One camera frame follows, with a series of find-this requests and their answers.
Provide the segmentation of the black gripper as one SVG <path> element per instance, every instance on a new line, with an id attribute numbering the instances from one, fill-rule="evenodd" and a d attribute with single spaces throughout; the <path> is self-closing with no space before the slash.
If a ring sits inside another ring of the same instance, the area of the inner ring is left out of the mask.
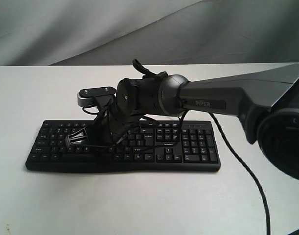
<path id="1" fill-rule="evenodd" d="M 105 107 L 88 127 L 66 135 L 66 147 L 91 144 L 114 144 L 142 117 L 141 113 L 124 113 L 117 105 Z"/>

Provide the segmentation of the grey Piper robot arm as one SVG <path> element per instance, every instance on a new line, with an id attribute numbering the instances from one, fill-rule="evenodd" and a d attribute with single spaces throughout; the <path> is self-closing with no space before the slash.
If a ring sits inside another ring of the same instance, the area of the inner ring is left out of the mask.
<path id="1" fill-rule="evenodd" d="M 299 180 L 299 63 L 200 81 L 153 73 L 138 60 L 133 67 L 141 79 L 78 93 L 80 107 L 98 112 L 91 124 L 66 137 L 67 146 L 109 147 L 122 142 L 146 115 L 183 117 L 201 111 L 237 117 L 248 143 L 258 143 L 276 168 Z"/>

